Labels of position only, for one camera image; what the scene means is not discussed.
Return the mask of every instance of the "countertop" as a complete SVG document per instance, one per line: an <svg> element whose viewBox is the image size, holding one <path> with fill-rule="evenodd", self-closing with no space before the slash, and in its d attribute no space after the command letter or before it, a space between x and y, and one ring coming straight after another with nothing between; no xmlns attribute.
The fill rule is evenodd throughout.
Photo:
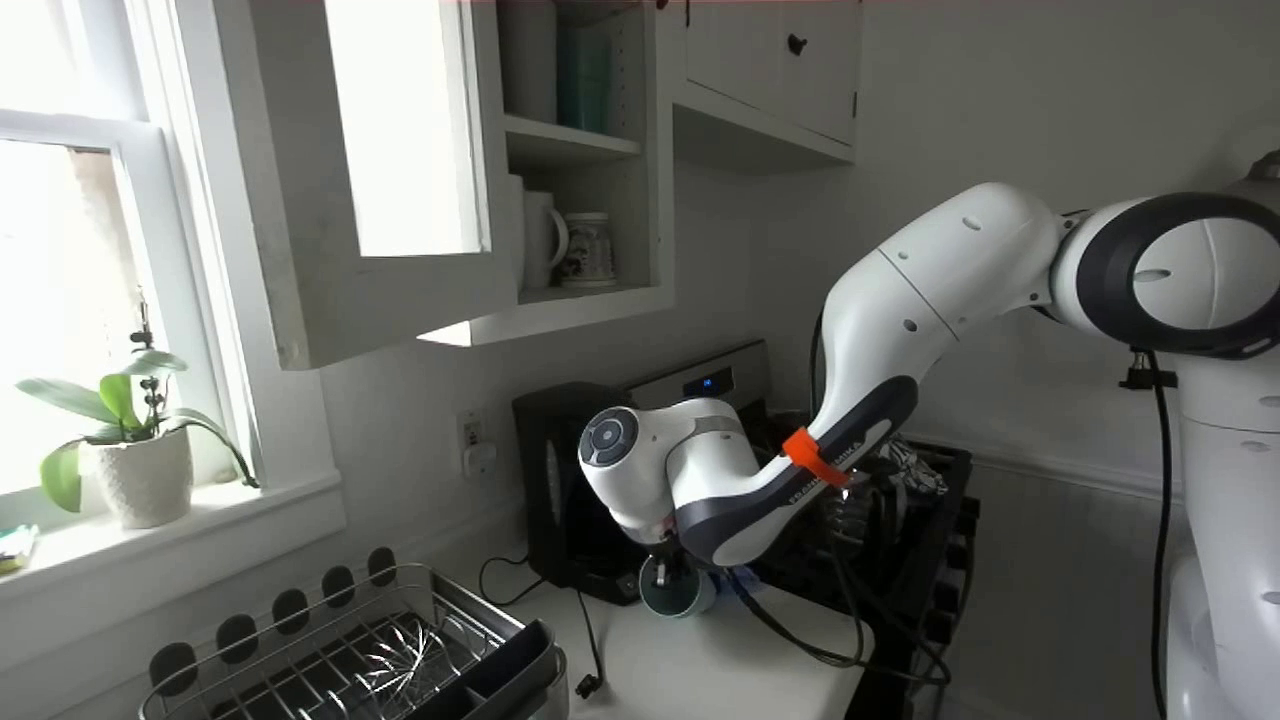
<svg viewBox="0 0 1280 720"><path fill-rule="evenodd" d="M856 623L792 591L755 587L755 602L800 641L853 655ZM582 702L591 674L588 633L567 587L537 587L508 607L540 620L567 655L567 717L582 720L843 720L862 668L828 668L771 635L737 597L706 616L658 616L588 597L608 687Z"/></svg>

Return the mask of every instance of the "robotic arm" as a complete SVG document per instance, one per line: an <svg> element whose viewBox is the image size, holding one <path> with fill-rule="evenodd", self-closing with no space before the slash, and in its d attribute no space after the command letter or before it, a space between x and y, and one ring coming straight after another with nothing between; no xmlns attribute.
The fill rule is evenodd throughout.
<svg viewBox="0 0 1280 720"><path fill-rule="evenodd" d="M1185 193L1068 225L1022 189L969 189L837 280L824 404L785 458L755 468L727 404L686 402L603 409L582 435L582 468L636 546L676 540L700 566L751 566L824 483L847 483L853 465L912 416L941 354L1018 307L1185 355L1188 518L1212 652L1221 674L1240 668L1244 680L1224 683L1244 717L1280 710L1270 680L1280 674L1280 546L1270 522L1232 528L1232 514L1280 509L1280 354L1270 354L1280 339L1280 218L1264 206ZM1232 494L1221 494L1224 468L1244 472Z"/></svg>

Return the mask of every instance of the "potted plant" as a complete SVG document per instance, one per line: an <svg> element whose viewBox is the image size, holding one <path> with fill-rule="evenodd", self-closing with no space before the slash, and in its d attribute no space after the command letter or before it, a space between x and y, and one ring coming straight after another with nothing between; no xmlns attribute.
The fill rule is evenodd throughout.
<svg viewBox="0 0 1280 720"><path fill-rule="evenodd" d="M218 435L253 483L248 459L218 421L191 409L166 409L169 398L156 377L179 370L184 360L174 354L144 350L129 370L100 377L95 389L69 380L15 385L46 404L100 423L92 435L76 435L46 458L39 490L56 509L82 514L82 490L95 482L123 528L156 528L184 518L191 509L188 430Z"/></svg>

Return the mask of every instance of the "white pot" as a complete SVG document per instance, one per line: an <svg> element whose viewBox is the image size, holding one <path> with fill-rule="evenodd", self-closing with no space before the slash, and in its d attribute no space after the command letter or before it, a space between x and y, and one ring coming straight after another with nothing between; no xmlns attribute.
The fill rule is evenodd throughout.
<svg viewBox="0 0 1280 720"><path fill-rule="evenodd" d="M191 514L188 432L139 445L82 445L82 478L106 494L123 528L156 528Z"/></svg>

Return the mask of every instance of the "white cabinet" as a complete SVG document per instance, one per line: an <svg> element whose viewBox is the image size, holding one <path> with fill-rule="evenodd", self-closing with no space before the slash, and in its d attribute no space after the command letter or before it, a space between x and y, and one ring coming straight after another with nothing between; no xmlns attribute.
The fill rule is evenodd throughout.
<svg viewBox="0 0 1280 720"><path fill-rule="evenodd" d="M519 0L508 10L515 12L503 12L503 24L528 21ZM591 43L591 72L608 72L603 79L591 76L591 87L572 94L564 86L577 86L577 72L564 72L562 64L555 96L564 105L564 96L599 94L597 100L603 112L584 112L591 117L591 130L577 130L564 108L562 122L533 122L508 108L508 172L515 172L526 189L551 193L562 214L608 214L617 289L519 289L512 307L441 327L428 339L496 343L676 304L674 100L663 86L667 55L660 53L658 10L646 0L562 0L562 59L572 55L577 39Z"/></svg>
<svg viewBox="0 0 1280 720"><path fill-rule="evenodd" d="M745 168L853 160L856 0L686 0L667 38L680 153Z"/></svg>
<svg viewBox="0 0 1280 720"><path fill-rule="evenodd" d="M226 0L220 53L279 360L496 343L674 307L674 100L654 5L562 5L608 49L597 132L503 112L496 5ZM617 289L519 294L512 182L608 214Z"/></svg>
<svg viewBox="0 0 1280 720"><path fill-rule="evenodd" d="M515 301L508 197L488 183L503 176L499 96L484 79L496 64L472 53L496 30L493 12L472 10L218 5L253 231L290 370L401 343Z"/></svg>

